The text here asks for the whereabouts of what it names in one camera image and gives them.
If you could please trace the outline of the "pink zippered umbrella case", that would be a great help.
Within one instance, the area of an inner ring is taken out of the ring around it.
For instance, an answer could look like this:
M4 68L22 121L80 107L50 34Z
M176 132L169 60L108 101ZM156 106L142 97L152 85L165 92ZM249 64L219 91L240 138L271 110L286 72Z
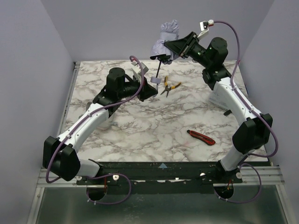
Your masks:
M102 105L98 103L88 102L86 105L87 127L99 128L101 130L108 129L115 120L114 112L111 113L110 109L102 109Z

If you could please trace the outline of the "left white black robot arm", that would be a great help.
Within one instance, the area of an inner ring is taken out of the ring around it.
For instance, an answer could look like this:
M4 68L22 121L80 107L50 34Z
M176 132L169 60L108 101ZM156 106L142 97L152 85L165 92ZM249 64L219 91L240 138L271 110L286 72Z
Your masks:
M97 177L101 165L91 159L81 160L78 151L91 133L129 98L144 101L158 93L146 78L129 77L119 67L109 70L106 85L93 99L80 119L58 137L48 137L43 146L43 167L66 181L76 176Z

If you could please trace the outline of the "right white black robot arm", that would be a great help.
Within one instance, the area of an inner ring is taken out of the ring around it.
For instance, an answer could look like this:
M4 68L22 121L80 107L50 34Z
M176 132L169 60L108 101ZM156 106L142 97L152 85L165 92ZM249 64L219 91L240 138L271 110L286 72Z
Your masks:
M223 64L228 54L227 42L223 38L213 38L205 49L199 44L196 33L191 32L182 39L166 41L164 45L180 57L191 57L204 67L202 76L205 83L228 106L238 122L239 128L232 137L232 148L215 165L215 178L221 180L236 171L248 154L268 142L268 128L273 118L256 109L234 84Z

